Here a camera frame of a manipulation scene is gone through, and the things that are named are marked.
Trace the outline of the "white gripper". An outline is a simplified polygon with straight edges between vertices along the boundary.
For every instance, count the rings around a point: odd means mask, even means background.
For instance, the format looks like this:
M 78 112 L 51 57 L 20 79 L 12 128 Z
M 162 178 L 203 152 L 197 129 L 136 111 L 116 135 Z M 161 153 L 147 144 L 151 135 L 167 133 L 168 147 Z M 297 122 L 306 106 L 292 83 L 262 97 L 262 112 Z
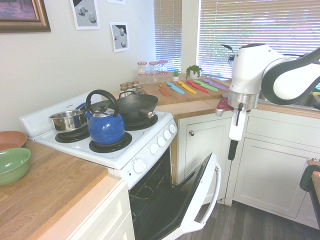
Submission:
M 234 109 L 230 130 L 229 130 L 229 138 L 231 139 L 228 151 L 228 159 L 233 161 L 236 155 L 237 150 L 237 141 L 242 139 L 245 121 L 246 121 L 247 110 L 243 109 L 239 111 L 237 108 Z

